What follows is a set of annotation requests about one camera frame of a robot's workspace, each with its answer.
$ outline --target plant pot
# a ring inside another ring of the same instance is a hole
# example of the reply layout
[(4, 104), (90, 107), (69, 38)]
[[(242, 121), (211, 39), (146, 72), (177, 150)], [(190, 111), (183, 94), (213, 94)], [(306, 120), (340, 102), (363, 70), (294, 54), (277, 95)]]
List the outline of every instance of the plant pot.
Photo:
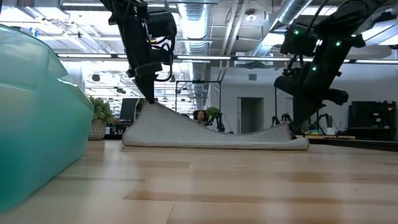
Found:
[(98, 141), (105, 137), (106, 123), (101, 120), (95, 120), (91, 122), (90, 135), (88, 136), (89, 141)]

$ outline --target white wall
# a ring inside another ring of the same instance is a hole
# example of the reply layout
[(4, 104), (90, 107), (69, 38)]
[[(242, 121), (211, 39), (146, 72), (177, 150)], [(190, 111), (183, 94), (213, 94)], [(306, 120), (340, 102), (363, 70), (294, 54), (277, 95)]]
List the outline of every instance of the white wall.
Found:
[[(350, 105), (351, 101), (398, 101), (397, 65), (343, 65), (340, 71), (343, 72), (342, 77), (335, 79), (332, 88), (347, 91), (349, 102), (343, 106), (338, 106), (330, 101), (324, 101), (326, 107), (320, 110), (320, 114), (328, 113), (332, 115), (338, 129), (344, 130), (347, 127), (348, 105)], [(236, 132), (237, 130), (238, 97), (263, 97), (264, 127), (267, 128), (271, 125), (275, 105), (273, 82), (262, 85), (258, 85), (258, 83), (256, 85), (226, 83), (222, 86), (221, 96), (221, 111), (226, 116), (232, 131)], [(278, 117), (286, 112), (285, 101), (288, 97), (290, 95), (278, 90)], [(209, 99), (209, 106), (218, 107), (217, 92), (212, 88), (210, 89)], [(229, 131), (229, 126), (225, 119), (224, 125)]]

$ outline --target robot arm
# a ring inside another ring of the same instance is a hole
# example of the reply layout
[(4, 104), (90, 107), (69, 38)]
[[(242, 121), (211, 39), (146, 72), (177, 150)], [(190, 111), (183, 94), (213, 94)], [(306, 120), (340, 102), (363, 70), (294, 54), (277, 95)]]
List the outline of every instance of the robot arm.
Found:
[[(149, 101), (155, 102), (154, 82), (172, 77), (177, 26), (169, 11), (149, 12), (143, 0), (101, 0), (112, 12), (110, 25), (118, 25), (130, 68), (127, 75)], [(170, 65), (169, 77), (157, 79), (162, 63)]]
[[(294, 22), (285, 33), (280, 48), (282, 54), (294, 54), (289, 66), (278, 77), (274, 86), (293, 95), (300, 103), (291, 128), (298, 128), (305, 120), (330, 100), (337, 105), (348, 101), (345, 91), (330, 89), (339, 69), (352, 47), (364, 47), (362, 35), (353, 37), (360, 25), (383, 6), (387, 0), (347, 0), (335, 13), (313, 26), (327, 0), (320, 6), (309, 25)], [(313, 57), (304, 63), (303, 55)], [(300, 68), (292, 68), (299, 57)]]

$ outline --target ceiling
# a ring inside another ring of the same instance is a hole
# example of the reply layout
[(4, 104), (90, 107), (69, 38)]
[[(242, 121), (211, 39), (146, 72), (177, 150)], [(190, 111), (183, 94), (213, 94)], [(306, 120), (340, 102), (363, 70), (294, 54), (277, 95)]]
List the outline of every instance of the ceiling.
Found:
[[(121, 42), (119, 30), (117, 26), (109, 26), (108, 19), (111, 15), (108, 11), (101, 11), (95, 7), (88, 8), (85, 6), (101, 5), (98, 0), (65, 0), (61, 1), (61, 6), (58, 0), (29, 0), (27, 2), (34, 2), (36, 5), (30, 7), (13, 6), (7, 2), (13, 0), (3, 0), (6, 3), (3, 6), (0, 16), (0, 23), (7, 26), (18, 26), (26, 32), (30, 32), (31, 28), (37, 31), (37, 38), (43, 40), (56, 53), (60, 54), (124, 54), (123, 43)], [(265, 37), (269, 37), (264, 33), (264, 23), (267, 16), (278, 13), (281, 6), (281, 0), (265, 0), (265, 1), (215, 1), (207, 0), (216, 4), (209, 4), (210, 17), (209, 28), (210, 33), (206, 39), (202, 41), (210, 43), (208, 53), (210, 55), (220, 55), (224, 46), (224, 38), (228, 30), (228, 22), (234, 21), (231, 33), (228, 38), (228, 44), (231, 47), (230, 54), (247, 54), (253, 51)], [(232, 15), (233, 5), (237, 4), (236, 14)], [(324, 7), (320, 15), (327, 16), (333, 13), (342, 0), (331, 0), (328, 5)], [(299, 19), (311, 19), (315, 14), (318, 6), (322, 1), (314, 0), (302, 13)], [(161, 8), (163, 2), (151, 1), (150, 5), (153, 8)], [(172, 10), (174, 19), (178, 27), (177, 44), (175, 54), (187, 54), (187, 39), (183, 35), (182, 19), (178, 14), (178, 7), (175, 1), (170, 1), (170, 10)], [(246, 13), (252, 9), (252, 14), (255, 19), (247, 21), (245, 19)], [(238, 23), (239, 15), (245, 13), (240, 25)], [(236, 29), (236, 37), (233, 37), (233, 31)], [(281, 44), (283, 42), (283, 34), (278, 33), (276, 40)], [(396, 35), (389, 38), (388, 44), (398, 44)], [(279, 55), (277, 45), (271, 48), (270, 53), (274, 56)], [(384, 58), (391, 54), (391, 50), (386, 45), (372, 45), (363, 49), (353, 49), (348, 58)], [(111, 103), (115, 108), (120, 106), (120, 100), (123, 97), (139, 97), (141, 94), (134, 86), (132, 81), (125, 75), (125, 71), (129, 65), (124, 62), (80, 62), (83, 67), (83, 75), (86, 80), (86, 92), (91, 95), (100, 96), (106, 99), (112, 98)], [(258, 76), (258, 79), (272, 80), (280, 74), (280, 67), (272, 69), (255, 68), (253, 71), (248, 71), (244, 68), (228, 69), (226, 79), (233, 77), (240, 77), (239, 79), (246, 79), (248, 73), (266, 73), (268, 76)], [(219, 74), (218, 64), (211, 64), (211, 73), (207, 79), (217, 80)], [(191, 80), (193, 77), (191, 62), (175, 63), (173, 65), (173, 74), (176, 80)], [(94, 74), (101, 76), (100, 82), (94, 82), (92, 76)], [(166, 77), (169, 74), (169, 68), (164, 67), (164, 71), (160, 72), (160, 77)], [(196, 85), (179, 83), (178, 89), (181, 93), (178, 94), (177, 111), (180, 113), (191, 113), (198, 107), (203, 107), (203, 104), (198, 104), (199, 97), (205, 98), (208, 85)], [(117, 88), (123, 89), (125, 93), (119, 93)], [(155, 86), (158, 98), (162, 98), (162, 103), (170, 108), (175, 108), (175, 83), (156, 83)]]

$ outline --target light wood grain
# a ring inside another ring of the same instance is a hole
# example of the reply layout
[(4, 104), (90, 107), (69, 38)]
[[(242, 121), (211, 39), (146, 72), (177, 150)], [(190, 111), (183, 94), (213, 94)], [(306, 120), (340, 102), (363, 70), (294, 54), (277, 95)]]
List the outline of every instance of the light wood grain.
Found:
[(86, 154), (2, 224), (398, 223), (398, 154), (123, 147)]

